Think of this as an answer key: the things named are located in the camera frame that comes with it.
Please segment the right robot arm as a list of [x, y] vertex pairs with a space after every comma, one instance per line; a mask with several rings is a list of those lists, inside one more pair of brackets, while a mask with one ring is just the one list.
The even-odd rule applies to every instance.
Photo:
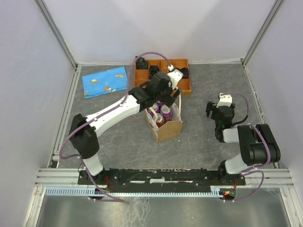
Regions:
[[240, 153], [222, 161], [218, 167], [217, 179], [223, 185], [234, 180], [235, 174], [276, 163], [281, 159], [280, 148], [268, 124], [236, 125], [232, 122], [235, 104], [222, 105], [209, 101], [206, 117], [215, 122], [214, 134], [220, 143], [237, 143]]

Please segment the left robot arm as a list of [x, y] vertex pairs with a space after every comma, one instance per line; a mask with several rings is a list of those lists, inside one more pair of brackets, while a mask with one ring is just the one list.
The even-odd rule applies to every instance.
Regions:
[[132, 88], [127, 96], [111, 106], [85, 117], [78, 114], [73, 118], [69, 140], [89, 171], [90, 181], [101, 184], [105, 179], [104, 167], [98, 157], [98, 137], [116, 123], [152, 107], [157, 101], [172, 106], [181, 93], [178, 83], [182, 77], [179, 70], [168, 74], [158, 72], [150, 81]]

